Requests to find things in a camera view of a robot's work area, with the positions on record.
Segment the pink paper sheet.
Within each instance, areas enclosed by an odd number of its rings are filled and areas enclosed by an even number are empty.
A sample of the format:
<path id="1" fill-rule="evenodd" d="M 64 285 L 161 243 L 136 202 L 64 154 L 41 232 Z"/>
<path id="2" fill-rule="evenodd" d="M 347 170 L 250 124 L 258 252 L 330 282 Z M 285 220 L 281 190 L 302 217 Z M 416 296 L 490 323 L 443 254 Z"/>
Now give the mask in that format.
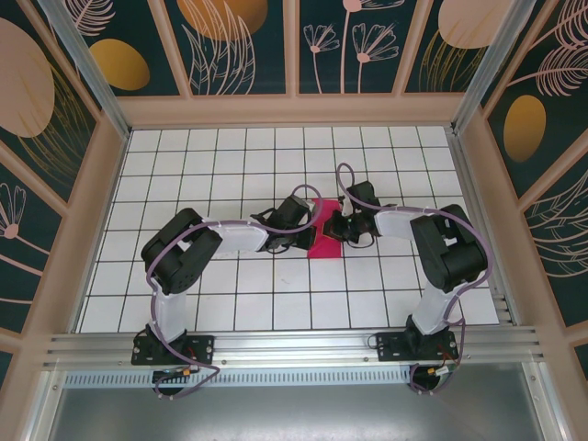
<path id="1" fill-rule="evenodd" d="M 316 228 L 316 235 L 313 245 L 307 252 L 308 259 L 335 259 L 342 257 L 342 243 L 322 232 L 325 223 L 332 217 L 332 214 L 339 209 L 340 205 L 337 199 L 325 199 L 323 201 L 322 211 L 319 218 L 313 224 Z"/>

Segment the grey metal sheet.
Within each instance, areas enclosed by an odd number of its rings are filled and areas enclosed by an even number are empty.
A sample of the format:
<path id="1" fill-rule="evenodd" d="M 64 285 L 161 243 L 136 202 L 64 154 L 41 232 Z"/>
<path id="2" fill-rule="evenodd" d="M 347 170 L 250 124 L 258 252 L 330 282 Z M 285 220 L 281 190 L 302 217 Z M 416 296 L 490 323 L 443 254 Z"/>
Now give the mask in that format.
<path id="1" fill-rule="evenodd" d="M 422 397 L 402 385 L 68 390 L 50 441 L 548 441 L 529 399 Z"/>

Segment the aluminium side rail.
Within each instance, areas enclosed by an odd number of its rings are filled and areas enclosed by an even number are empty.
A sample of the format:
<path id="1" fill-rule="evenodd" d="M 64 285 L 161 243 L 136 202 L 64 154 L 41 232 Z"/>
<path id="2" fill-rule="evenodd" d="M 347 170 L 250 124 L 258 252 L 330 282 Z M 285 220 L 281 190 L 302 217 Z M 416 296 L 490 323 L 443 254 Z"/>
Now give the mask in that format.
<path id="1" fill-rule="evenodd" d="M 488 244 L 490 261 L 492 262 L 491 275 L 479 286 L 460 297 L 460 310 L 463 312 L 468 326 L 514 326 L 516 322 L 513 321 L 512 313 L 509 309 L 499 259 L 492 248 L 492 231 L 489 229 L 477 184 L 473 179 L 473 174 L 459 138 L 448 132 L 447 143 L 465 201 L 466 208 L 464 210 L 467 212 L 472 226 Z"/>

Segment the aluminium mounting rail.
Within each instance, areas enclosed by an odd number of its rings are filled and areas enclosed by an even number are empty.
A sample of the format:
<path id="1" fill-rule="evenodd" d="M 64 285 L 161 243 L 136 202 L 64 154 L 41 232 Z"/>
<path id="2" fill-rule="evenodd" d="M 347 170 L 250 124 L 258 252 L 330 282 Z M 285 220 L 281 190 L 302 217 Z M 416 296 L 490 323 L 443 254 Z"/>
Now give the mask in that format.
<path id="1" fill-rule="evenodd" d="M 378 364 L 372 330 L 220 332 L 213 364 L 220 368 L 357 367 Z M 56 334 L 41 351 L 46 369 L 130 368 L 133 333 Z M 469 326 L 462 362 L 537 362 L 545 349 L 530 326 Z"/>

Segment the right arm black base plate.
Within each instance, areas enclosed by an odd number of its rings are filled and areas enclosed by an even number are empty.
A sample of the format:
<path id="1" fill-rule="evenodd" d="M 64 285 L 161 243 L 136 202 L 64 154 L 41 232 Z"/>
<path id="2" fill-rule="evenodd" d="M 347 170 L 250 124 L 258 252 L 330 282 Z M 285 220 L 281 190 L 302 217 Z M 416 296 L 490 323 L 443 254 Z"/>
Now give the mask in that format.
<path id="1" fill-rule="evenodd" d="M 453 332 L 445 330 L 431 335 L 414 334 L 411 330 L 377 333 L 376 351 L 380 362 L 441 362 L 443 354 L 458 358 L 458 345 Z"/>

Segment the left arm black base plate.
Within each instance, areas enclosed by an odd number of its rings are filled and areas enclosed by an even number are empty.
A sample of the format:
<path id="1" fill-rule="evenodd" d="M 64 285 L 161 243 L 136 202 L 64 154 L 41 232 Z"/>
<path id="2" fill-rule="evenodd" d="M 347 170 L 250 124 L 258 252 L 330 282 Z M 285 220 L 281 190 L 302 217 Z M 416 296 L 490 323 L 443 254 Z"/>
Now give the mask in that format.
<path id="1" fill-rule="evenodd" d="M 191 361 L 212 364 L 214 337 L 212 335 L 183 334 L 170 343 L 174 350 Z M 154 334 L 142 334 L 133 339 L 130 362 L 133 366 L 163 366 L 185 364 L 172 354 Z"/>

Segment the aluminium frame post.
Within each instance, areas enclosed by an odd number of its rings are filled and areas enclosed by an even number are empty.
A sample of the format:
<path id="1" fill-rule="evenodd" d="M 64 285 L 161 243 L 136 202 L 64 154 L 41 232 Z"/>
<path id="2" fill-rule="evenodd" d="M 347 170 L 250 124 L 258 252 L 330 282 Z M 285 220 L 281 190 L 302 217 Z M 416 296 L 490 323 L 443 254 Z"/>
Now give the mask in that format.
<path id="1" fill-rule="evenodd" d="M 457 137 L 474 116 L 492 81 L 498 75 L 509 53 L 528 22 L 537 0 L 512 0 L 500 22 L 492 42 L 452 117 L 446 134 Z"/>
<path id="2" fill-rule="evenodd" d="M 69 13 L 61 0 L 38 0 L 47 19 L 54 26 L 67 52 L 77 63 L 80 73 L 88 82 L 104 112 L 110 119 L 118 135 L 126 141 L 130 126 L 123 114 L 117 98 L 101 73 L 82 35 L 75 28 Z"/>

